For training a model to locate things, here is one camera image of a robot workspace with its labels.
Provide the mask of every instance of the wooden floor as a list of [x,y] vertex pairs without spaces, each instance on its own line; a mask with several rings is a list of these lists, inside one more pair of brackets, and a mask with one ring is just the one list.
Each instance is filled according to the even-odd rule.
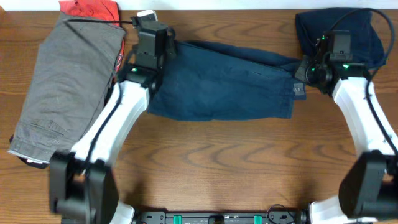
[[[300,58],[294,18],[300,11],[159,11],[179,40],[210,40]],[[386,11],[398,30],[398,11]],[[124,11],[123,19],[136,12]],[[9,155],[39,44],[58,12],[0,16],[0,223],[59,223],[49,212],[48,170]],[[385,22],[373,21],[383,42]],[[136,31],[125,26],[126,51]],[[376,92],[398,132],[398,45],[377,76]],[[142,115],[114,169],[121,200],[168,210],[266,210],[305,207],[338,192],[356,160],[345,119],[327,96],[308,89],[292,119],[177,122]]]

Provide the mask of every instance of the dark blue fabric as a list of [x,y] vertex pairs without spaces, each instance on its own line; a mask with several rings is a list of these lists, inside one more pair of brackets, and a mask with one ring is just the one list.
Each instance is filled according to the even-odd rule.
[[210,42],[176,48],[148,112],[179,121],[291,118],[297,59]]
[[[325,31],[352,8],[331,8],[303,12],[296,15],[297,37],[304,54],[315,56],[315,44]],[[384,65],[380,63],[384,55],[383,46],[371,25],[370,12],[352,14],[337,26],[336,30],[351,32],[351,53],[355,62],[367,63],[369,68]]]

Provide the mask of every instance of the green strip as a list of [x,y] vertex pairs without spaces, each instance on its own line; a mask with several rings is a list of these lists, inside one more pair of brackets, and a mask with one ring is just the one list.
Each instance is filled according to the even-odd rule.
[[182,222],[182,217],[181,215],[174,215],[173,217],[173,224],[181,224]]
[[262,224],[262,216],[255,215],[254,216],[254,224]]

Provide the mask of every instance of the gray fabric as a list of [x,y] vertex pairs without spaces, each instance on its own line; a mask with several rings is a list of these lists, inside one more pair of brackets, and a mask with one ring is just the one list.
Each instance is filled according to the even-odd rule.
[[103,109],[124,31],[110,24],[71,22],[99,54],[62,22],[69,18],[84,19],[61,13],[40,45],[11,154],[48,162],[56,150],[69,151]]

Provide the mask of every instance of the navy blue cloth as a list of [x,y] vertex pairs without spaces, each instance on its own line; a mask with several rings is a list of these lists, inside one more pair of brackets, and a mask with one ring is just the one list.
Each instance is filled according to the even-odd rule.
[[[315,44],[325,31],[352,8],[331,8],[303,12],[296,15],[297,37],[305,55],[315,56]],[[379,67],[384,50],[379,37],[371,25],[372,14],[361,11],[346,17],[335,30],[351,32],[351,53],[353,60],[367,63],[369,68]]]
[[211,42],[176,48],[149,113],[179,121],[291,118],[294,84],[302,85],[292,78],[298,59]]

